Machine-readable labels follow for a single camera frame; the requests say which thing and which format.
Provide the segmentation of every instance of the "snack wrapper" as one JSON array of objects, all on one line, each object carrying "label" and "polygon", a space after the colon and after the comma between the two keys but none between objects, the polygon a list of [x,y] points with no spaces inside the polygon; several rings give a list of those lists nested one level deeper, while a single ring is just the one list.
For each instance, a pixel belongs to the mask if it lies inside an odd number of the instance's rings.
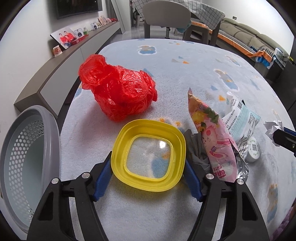
[{"label": "snack wrapper", "polygon": [[223,120],[214,110],[194,97],[191,89],[188,91],[188,110],[197,131],[201,132],[213,174],[223,181],[234,182],[237,178],[237,158],[241,157]]}]

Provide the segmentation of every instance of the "yellow plastic lid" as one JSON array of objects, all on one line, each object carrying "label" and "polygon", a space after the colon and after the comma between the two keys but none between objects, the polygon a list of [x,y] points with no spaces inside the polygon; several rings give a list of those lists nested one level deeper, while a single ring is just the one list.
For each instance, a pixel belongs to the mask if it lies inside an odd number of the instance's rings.
[{"label": "yellow plastic lid", "polygon": [[[150,137],[166,142],[170,146],[168,169],[161,178],[138,175],[127,168],[130,148],[139,137]],[[133,120],[119,132],[111,155],[114,175],[125,184],[145,191],[162,192],[174,187],[180,180],[186,155],[183,134],[174,126],[155,120]]]}]

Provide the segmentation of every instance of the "blue gripper pad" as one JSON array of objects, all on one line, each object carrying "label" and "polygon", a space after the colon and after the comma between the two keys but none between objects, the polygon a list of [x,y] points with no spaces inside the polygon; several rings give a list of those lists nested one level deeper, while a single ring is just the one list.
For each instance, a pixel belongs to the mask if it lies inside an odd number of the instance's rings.
[{"label": "blue gripper pad", "polygon": [[96,201],[98,201],[100,197],[104,196],[112,174],[113,171],[111,169],[111,161],[108,160],[96,181],[96,188],[94,192],[94,199]]},{"label": "blue gripper pad", "polygon": [[293,136],[296,136],[296,132],[294,132],[294,131],[292,131],[292,130],[286,128],[286,127],[284,127],[284,132],[287,132],[287,133],[289,133],[289,134],[291,134],[291,135],[293,135]]},{"label": "blue gripper pad", "polygon": [[195,175],[194,170],[192,169],[187,160],[185,160],[183,175],[189,187],[191,195],[199,201],[202,197],[202,193],[200,191],[200,181]]}]

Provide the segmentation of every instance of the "clear plastic film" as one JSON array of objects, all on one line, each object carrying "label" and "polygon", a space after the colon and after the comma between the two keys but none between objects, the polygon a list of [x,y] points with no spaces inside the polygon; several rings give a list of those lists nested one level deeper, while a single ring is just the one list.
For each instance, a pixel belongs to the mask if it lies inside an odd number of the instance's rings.
[{"label": "clear plastic film", "polygon": [[126,166],[134,174],[162,178],[170,163],[170,146],[156,138],[138,137],[129,150]]},{"label": "clear plastic film", "polygon": [[243,160],[243,158],[240,156],[238,150],[235,149],[234,146],[232,146],[232,150],[233,150],[235,159],[237,161],[237,178],[243,179],[246,182],[248,179],[248,175],[249,175],[248,165]]}]

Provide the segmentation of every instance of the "gray chair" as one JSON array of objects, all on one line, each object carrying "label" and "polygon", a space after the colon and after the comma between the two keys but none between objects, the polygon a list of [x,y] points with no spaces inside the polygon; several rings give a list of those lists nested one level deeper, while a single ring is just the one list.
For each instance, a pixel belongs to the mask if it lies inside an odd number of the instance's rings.
[{"label": "gray chair", "polygon": [[191,13],[180,3],[157,0],[143,6],[144,36],[150,38],[150,25],[166,27],[165,38],[169,39],[170,28],[186,28],[190,23]]}]

